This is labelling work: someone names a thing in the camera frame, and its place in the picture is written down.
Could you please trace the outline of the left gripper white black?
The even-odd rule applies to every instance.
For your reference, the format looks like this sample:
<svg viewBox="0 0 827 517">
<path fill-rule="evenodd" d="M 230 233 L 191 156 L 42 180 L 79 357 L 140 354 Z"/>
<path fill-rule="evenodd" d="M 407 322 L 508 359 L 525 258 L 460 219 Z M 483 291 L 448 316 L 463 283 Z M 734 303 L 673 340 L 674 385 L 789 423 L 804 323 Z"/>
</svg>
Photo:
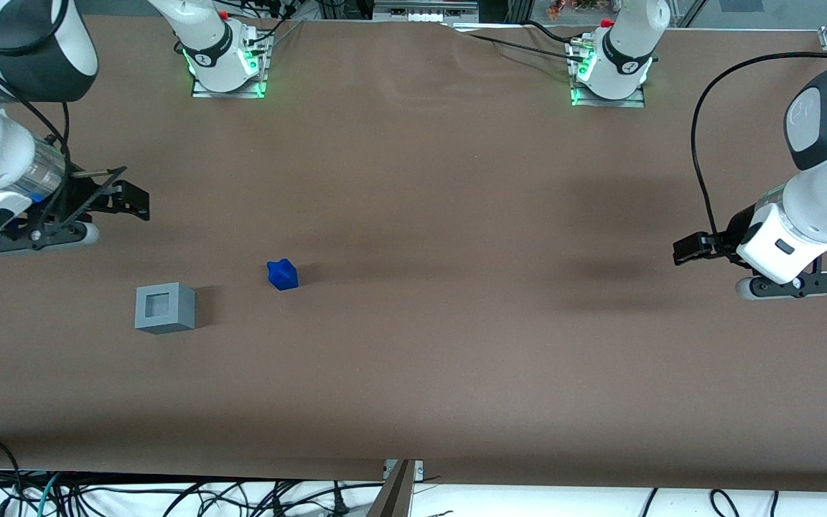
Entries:
<svg viewBox="0 0 827 517">
<path fill-rule="evenodd" d="M 827 252 L 827 213 L 818 207 L 791 218 L 783 203 L 752 204 L 733 216 L 725 232 L 692 233 L 673 243 L 673 265 L 729 254 L 775 284 L 787 284 Z"/>
</svg>

